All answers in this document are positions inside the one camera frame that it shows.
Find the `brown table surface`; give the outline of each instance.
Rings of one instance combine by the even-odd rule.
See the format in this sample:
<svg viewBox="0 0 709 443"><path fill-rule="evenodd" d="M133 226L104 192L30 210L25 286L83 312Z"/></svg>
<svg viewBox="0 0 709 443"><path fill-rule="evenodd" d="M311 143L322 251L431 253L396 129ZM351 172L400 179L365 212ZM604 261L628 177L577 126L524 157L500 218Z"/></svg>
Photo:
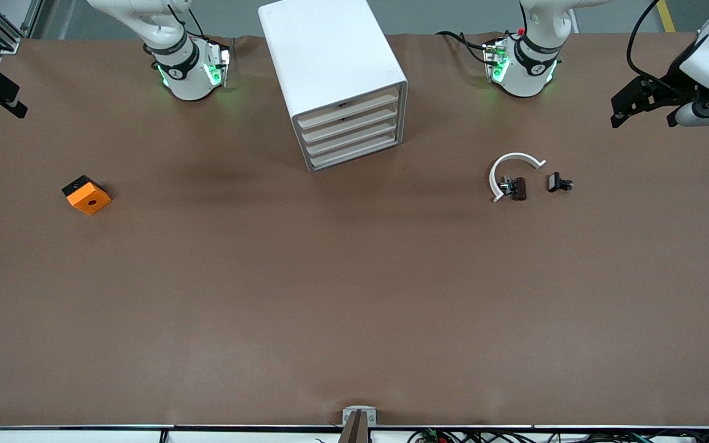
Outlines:
<svg viewBox="0 0 709 443"><path fill-rule="evenodd" d="M197 103L136 41L6 58L29 112L0 109L0 424L709 425L709 129L611 129L622 34L571 37L530 99L442 37L389 40L405 143L317 174L263 39ZM510 151L548 164L504 165L529 199L493 204ZM60 191L81 174L113 193L93 217Z"/></svg>

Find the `white bracket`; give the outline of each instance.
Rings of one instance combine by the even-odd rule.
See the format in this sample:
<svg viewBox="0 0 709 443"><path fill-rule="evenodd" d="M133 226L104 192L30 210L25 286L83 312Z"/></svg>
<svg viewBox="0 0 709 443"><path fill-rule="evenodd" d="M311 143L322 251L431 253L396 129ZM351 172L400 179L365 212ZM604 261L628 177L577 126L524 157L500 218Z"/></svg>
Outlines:
<svg viewBox="0 0 709 443"><path fill-rule="evenodd" d="M366 421L366 423L368 423L368 427L377 426L377 409L373 406L344 407L343 412L341 413L341 416L343 417L343 423L341 423L341 426L346 426L346 421L349 420L349 415L357 412L358 409L363 410L363 413L366 414L366 418L368 418Z"/></svg>
<svg viewBox="0 0 709 443"><path fill-rule="evenodd" d="M532 155L524 154L523 152L511 152L510 154L505 154L498 158L497 161L494 162L494 166L492 166L492 171L489 173L489 186L492 187L492 193L494 193L494 202L500 201L505 194L500 188L500 184L497 183L496 173L497 166L506 160L523 160L524 162L528 162L530 165L534 166L535 169L539 169L540 166L546 164L546 160L539 161L535 157L532 157Z"/></svg>
<svg viewBox="0 0 709 443"><path fill-rule="evenodd" d="M15 55L18 53L18 47L20 47L20 38L15 39L15 47L12 48L12 50L0 50L0 54L2 55Z"/></svg>

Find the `electronic wires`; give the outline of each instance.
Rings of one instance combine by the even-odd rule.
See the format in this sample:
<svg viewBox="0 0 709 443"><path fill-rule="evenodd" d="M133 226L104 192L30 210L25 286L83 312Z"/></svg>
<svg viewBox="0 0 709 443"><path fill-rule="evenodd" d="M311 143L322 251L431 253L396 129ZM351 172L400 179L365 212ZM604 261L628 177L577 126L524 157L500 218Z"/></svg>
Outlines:
<svg viewBox="0 0 709 443"><path fill-rule="evenodd" d="M185 22L184 22L183 20L180 20L180 17L177 16L177 13L174 12L174 8L171 8L171 5L168 4L168 3L166 4L166 6L169 6L169 11L171 11L171 15L174 16L174 20L176 20L177 23L179 23L180 25L182 25L183 27L185 27ZM199 25L199 20L196 19L196 16L195 16L195 14L193 13L193 10L192 10L192 9L188 9L188 12L191 14L191 18L193 19L194 23L196 23L196 28L199 29L199 33L198 33L198 34L196 34L196 33L191 33L190 31L188 31L188 28L187 28L187 27L185 27L185 31L188 31L188 34L190 34L191 36L199 37L200 39L202 39L202 40L204 40L204 41L206 41L206 42L210 42L210 43L217 44L216 42L214 42L214 41L212 41L211 39L209 39L209 37L207 37L206 34L204 34L204 31L202 30L202 26Z"/></svg>
<svg viewBox="0 0 709 443"><path fill-rule="evenodd" d="M672 92L676 93L677 95L682 95L682 93L679 92L677 89L668 85L666 82L662 81L661 79L657 78L656 76L653 76L652 74L647 73L644 70L640 70L639 67L637 67L633 63L633 58L631 56L633 53L633 42L636 39L636 34L639 33L639 26L642 25L642 22L644 22L644 19L647 18L647 15L650 14L650 11L652 11L653 8L655 8L658 5L659 2L660 2L660 0L652 0L652 2L650 2L650 5L647 6L647 9L645 9L644 12L642 12L642 15L639 17L639 20L636 22L636 25L634 25L633 31L631 31L631 36L628 38L628 47L625 50L625 59L627 59L628 67L630 67L634 73L638 73L640 76L642 76L642 78L651 79L652 81L655 81L655 83L658 83L662 87L666 87L667 89L672 90Z"/></svg>
<svg viewBox="0 0 709 443"><path fill-rule="evenodd" d="M480 58L478 56L478 54L476 54L475 51L473 51L473 48L478 49L478 50L483 50L483 45L485 45L489 42L485 42L482 45L475 44L473 42L467 41L467 37L464 36L464 33L454 34L454 33L451 33L450 31L439 31L436 34L437 34L437 36L453 37L459 43L464 45L467 48L467 50L470 51L470 54L472 55L473 58L475 58L475 60L478 60L479 62L483 63L484 65L489 65L489 66L496 66L497 65L496 62L492 62L491 60L485 60L483 58Z"/></svg>
<svg viewBox="0 0 709 443"><path fill-rule="evenodd" d="M441 431L441 429L424 429L413 433L407 443L542 443L535 441L521 431L514 429L488 429L484 432L472 432L467 429L462 432ZM464 434L465 438L457 437L456 434ZM599 429L594 434L589 434L586 438L571 441L568 443L653 443L652 438L660 437L691 437L695 443L709 443L709 433L689 431L688 429L664 429L655 434L638 434L634 432L614 429L613 431L602 431ZM563 443L563 436L559 432L552 433L544 443Z"/></svg>

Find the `gray floor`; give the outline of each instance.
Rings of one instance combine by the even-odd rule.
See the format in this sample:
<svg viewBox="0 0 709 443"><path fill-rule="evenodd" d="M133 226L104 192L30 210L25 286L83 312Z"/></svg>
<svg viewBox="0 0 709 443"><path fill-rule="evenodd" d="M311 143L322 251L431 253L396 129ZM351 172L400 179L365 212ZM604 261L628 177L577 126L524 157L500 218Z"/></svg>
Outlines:
<svg viewBox="0 0 709 443"><path fill-rule="evenodd" d="M273 0L195 0L193 11L211 36L262 36L256 10ZM583 33L629 33L650 0L620 0L579 9ZM369 0L386 34L467 34L521 26L518 0ZM658 12L642 31L663 31ZM93 9L85 0L55 0L42 29L46 39L135 39L129 29Z"/></svg>

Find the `black clip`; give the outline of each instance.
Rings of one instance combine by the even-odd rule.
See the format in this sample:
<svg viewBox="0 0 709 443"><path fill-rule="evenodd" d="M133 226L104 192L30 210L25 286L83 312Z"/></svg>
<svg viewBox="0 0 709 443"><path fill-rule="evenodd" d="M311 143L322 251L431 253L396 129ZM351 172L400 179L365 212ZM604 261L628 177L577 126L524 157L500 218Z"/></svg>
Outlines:
<svg viewBox="0 0 709 443"><path fill-rule="evenodd" d="M516 177L512 180L509 175L504 176L500 188L506 196L516 201L523 202L527 199L527 184L524 182L524 177Z"/></svg>
<svg viewBox="0 0 709 443"><path fill-rule="evenodd" d="M549 176L549 193L554 193L554 191L557 191L558 189L562 189L563 191L570 191L573 188L573 180L563 180L559 177L559 173L554 173Z"/></svg>

